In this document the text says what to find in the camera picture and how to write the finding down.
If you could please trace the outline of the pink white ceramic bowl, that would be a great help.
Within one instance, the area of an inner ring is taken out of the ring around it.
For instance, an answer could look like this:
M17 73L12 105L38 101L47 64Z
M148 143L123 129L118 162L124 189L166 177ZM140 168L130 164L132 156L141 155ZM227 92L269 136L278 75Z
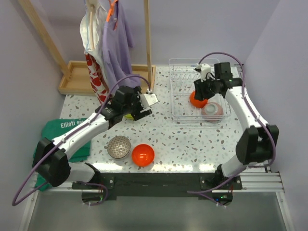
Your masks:
M216 102L208 102L201 111L205 121L210 123L218 123L223 116L223 108Z

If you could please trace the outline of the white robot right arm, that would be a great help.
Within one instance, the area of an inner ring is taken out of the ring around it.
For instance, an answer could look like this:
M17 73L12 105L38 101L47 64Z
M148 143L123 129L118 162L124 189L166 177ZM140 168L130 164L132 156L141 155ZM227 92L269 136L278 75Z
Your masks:
M243 130L235 155L218 167L221 173L214 177L215 185L226 189L231 178L247 167L258 168L261 162L271 164L274 161L279 129L257 111L248 96L244 79L233 76L230 63L217 63L213 67L197 64L195 70L200 73L199 79L194 81L195 98L202 101L220 94L233 108Z

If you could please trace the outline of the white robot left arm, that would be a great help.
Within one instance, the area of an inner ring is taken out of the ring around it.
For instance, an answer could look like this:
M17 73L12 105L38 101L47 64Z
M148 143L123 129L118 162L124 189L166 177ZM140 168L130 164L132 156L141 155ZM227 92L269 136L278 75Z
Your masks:
M69 160L92 138L120 123L123 116L130 114L137 121L150 115L150 106L156 103L157 96L151 91L142 94L140 87L121 86L111 99L81 124L52 140L40 140L33 170L53 187L66 181L77 181L83 182L89 189L96 188L100 183L99 171L91 164L70 163Z

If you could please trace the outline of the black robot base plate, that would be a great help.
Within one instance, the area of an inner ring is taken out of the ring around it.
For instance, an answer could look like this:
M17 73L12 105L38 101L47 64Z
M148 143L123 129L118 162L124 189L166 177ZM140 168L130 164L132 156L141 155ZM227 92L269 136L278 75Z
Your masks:
M74 190L96 190L96 193L82 193L82 200L98 199L103 190L108 189L107 199L116 200L119 196L145 197L189 197L187 191L206 191L226 180L220 180L215 173L102 173L95 176L91 185L72 183Z

